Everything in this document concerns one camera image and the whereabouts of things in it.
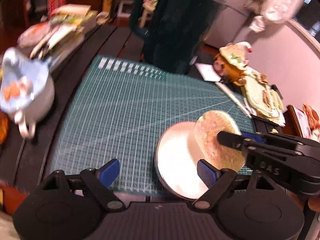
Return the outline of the round beige sponge pad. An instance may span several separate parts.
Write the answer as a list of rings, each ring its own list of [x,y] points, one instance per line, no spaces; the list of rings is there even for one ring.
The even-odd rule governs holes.
[[[208,163],[219,170],[229,168],[238,172],[244,166],[246,156],[239,150],[221,145],[217,139],[217,134],[221,131],[241,134],[236,122],[228,113],[218,110],[207,111],[195,124],[195,141]]]

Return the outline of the white pen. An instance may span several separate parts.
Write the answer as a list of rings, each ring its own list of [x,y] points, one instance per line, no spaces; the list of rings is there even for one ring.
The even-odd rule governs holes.
[[[238,108],[242,111],[242,113],[244,113],[245,116],[247,116],[248,118],[252,117],[249,111],[225,84],[220,82],[216,82],[215,84],[238,106]]]

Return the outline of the stack of cream doilies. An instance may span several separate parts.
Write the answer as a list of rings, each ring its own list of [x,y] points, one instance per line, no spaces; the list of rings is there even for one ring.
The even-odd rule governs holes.
[[[248,67],[244,71],[245,85],[241,88],[249,111],[284,127],[284,105],[279,93],[268,83],[267,76]]]

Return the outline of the green grid cutting mat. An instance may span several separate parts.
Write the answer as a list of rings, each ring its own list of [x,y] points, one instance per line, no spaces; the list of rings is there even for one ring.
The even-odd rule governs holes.
[[[154,66],[98,55],[68,107],[46,173],[78,174],[116,158],[112,189],[129,194],[165,192],[153,166],[163,132],[210,110],[227,112],[242,131],[252,121],[216,85]]]

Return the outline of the white paper card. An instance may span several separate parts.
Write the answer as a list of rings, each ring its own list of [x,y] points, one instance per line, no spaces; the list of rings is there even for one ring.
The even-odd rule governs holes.
[[[210,64],[204,63],[195,63],[195,67],[197,68],[198,72],[207,82],[220,82],[221,77],[215,72],[213,66]]]

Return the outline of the clown face ceramic teapot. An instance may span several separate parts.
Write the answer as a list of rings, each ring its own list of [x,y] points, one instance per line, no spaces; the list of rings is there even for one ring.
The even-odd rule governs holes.
[[[247,53],[252,51],[249,42],[229,43],[219,48],[219,53],[214,57],[213,68],[220,77],[242,87],[246,84],[245,71],[249,65]]]

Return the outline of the white ceramic pot blue cloth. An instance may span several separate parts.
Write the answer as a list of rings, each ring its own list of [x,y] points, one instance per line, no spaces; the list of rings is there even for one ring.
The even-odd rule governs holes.
[[[36,124],[48,114],[55,97],[48,64],[12,47],[3,55],[2,71],[1,110],[18,126],[22,138],[33,139]]]

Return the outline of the person in dark clothes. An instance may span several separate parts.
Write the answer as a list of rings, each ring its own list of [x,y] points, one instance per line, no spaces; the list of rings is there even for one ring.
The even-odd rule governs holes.
[[[150,25],[139,27],[144,0],[134,0],[129,18],[132,32],[143,39],[145,62],[170,73],[187,74],[224,0],[158,0]]]

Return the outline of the white crumpled cloth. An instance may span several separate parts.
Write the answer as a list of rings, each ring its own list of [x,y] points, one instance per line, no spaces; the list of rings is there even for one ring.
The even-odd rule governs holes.
[[[304,0],[248,0],[245,8],[255,13],[249,29],[260,33],[267,25],[283,24],[294,16],[303,3]]]

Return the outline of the stack of books and papers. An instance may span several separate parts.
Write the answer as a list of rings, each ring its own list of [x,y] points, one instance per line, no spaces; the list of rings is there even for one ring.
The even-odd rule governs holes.
[[[51,18],[29,27],[17,44],[31,48],[30,59],[45,60],[61,49],[64,44],[84,37],[96,27],[96,10],[90,5],[66,4],[53,10]]]

